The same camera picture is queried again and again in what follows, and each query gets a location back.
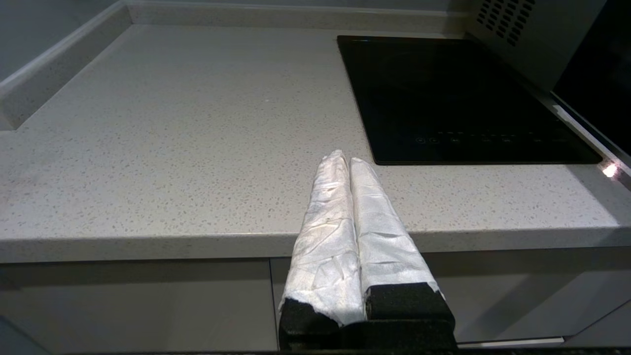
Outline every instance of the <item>backsplash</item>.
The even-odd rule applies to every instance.
[[[277,6],[330,6],[427,11],[469,11],[471,0],[164,0],[168,2]]]

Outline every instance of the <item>microwave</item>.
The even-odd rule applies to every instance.
[[[470,35],[631,167],[631,1],[474,0],[470,11]]]

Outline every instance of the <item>countertop edge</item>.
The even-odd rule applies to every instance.
[[[631,227],[412,231],[421,253],[631,246]],[[0,263],[279,258],[292,255],[298,234],[227,234],[111,238],[10,239],[0,242]]]

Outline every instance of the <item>kitchen countertop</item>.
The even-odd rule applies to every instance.
[[[291,255],[320,159],[372,161],[349,33],[133,25],[0,133],[0,262]],[[594,165],[375,170],[424,252],[631,245]]]

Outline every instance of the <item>white fabric wrap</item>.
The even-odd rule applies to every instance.
[[[355,202],[357,244],[362,266],[362,294],[373,285],[427,282],[438,284],[394,211],[375,171],[353,158],[351,190]]]
[[[309,303],[340,325],[364,319],[353,197],[340,150],[317,169],[280,307],[287,298]]]

